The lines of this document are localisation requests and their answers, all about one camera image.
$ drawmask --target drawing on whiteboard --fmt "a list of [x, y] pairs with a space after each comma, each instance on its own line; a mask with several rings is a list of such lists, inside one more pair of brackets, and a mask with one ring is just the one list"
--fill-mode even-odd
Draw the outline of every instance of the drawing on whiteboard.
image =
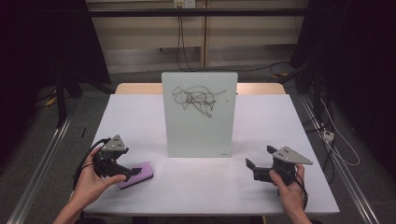
[[189, 105], [193, 105], [204, 116], [212, 118], [210, 112], [213, 111], [216, 102], [215, 96], [224, 92], [226, 91], [218, 93], [210, 92], [204, 86], [195, 86], [186, 90], [176, 87], [172, 95], [175, 96], [175, 102], [182, 105], [183, 109], [186, 109]]

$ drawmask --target electrical outlet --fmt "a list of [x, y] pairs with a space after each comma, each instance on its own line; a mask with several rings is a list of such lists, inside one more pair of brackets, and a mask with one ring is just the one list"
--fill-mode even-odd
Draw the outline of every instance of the electrical outlet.
[[195, 0], [184, 0], [184, 8], [195, 8]]
[[184, 1], [185, 0], [174, 0], [174, 7], [175, 8], [183, 8], [184, 7]]
[[329, 143], [334, 139], [334, 133], [324, 131], [322, 135], [323, 140], [327, 140]]

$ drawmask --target human arm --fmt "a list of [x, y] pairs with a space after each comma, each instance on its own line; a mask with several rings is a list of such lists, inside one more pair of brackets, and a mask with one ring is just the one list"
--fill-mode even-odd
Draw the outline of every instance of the human arm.
[[[300, 181], [303, 183], [304, 180], [304, 167], [301, 164], [296, 164], [297, 176], [301, 178]], [[291, 219], [293, 224], [305, 224], [311, 223], [308, 216], [304, 211], [304, 199], [303, 190], [301, 187], [293, 182], [289, 186], [286, 186], [282, 180], [282, 177], [275, 171], [270, 171], [270, 176], [274, 181], [274, 185], [279, 190], [280, 201], [283, 206], [283, 210], [286, 215]]]
[[103, 179], [96, 174], [92, 157], [98, 150], [99, 148], [94, 149], [85, 160], [84, 164], [87, 166], [82, 169], [73, 195], [54, 220], [54, 224], [74, 223], [82, 210], [95, 202], [108, 187], [125, 180], [125, 175], [114, 175]]

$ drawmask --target white table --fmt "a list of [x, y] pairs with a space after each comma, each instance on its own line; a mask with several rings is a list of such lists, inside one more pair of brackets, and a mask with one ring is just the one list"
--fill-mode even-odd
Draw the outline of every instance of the white table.
[[163, 97], [111, 95], [94, 142], [119, 134], [130, 151], [118, 163], [131, 167], [149, 161], [154, 177], [119, 189], [111, 186], [84, 211], [117, 216], [252, 216], [283, 213], [276, 188], [255, 181], [245, 158], [270, 167], [266, 146], [288, 146], [314, 164], [305, 166], [308, 214], [339, 212], [286, 94], [237, 95], [231, 158], [168, 158]]

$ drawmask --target black mount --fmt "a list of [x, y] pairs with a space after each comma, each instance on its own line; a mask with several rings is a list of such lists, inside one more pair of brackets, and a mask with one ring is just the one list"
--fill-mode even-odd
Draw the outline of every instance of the black mount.
[[271, 168], [256, 167], [252, 161], [246, 159], [247, 167], [253, 171], [255, 180], [274, 183], [269, 173], [271, 170], [275, 170], [288, 186], [295, 180], [295, 163], [312, 164], [312, 161], [289, 147], [282, 147], [280, 150], [277, 150], [274, 147], [267, 146], [267, 151], [274, 156], [274, 163]]
[[141, 168], [134, 168], [131, 170], [117, 164], [117, 159], [122, 154], [127, 153], [128, 150], [129, 148], [123, 144], [120, 136], [114, 136], [93, 156], [92, 159], [95, 172], [102, 177], [125, 175], [125, 182], [128, 181], [132, 175], [139, 174], [142, 170]]

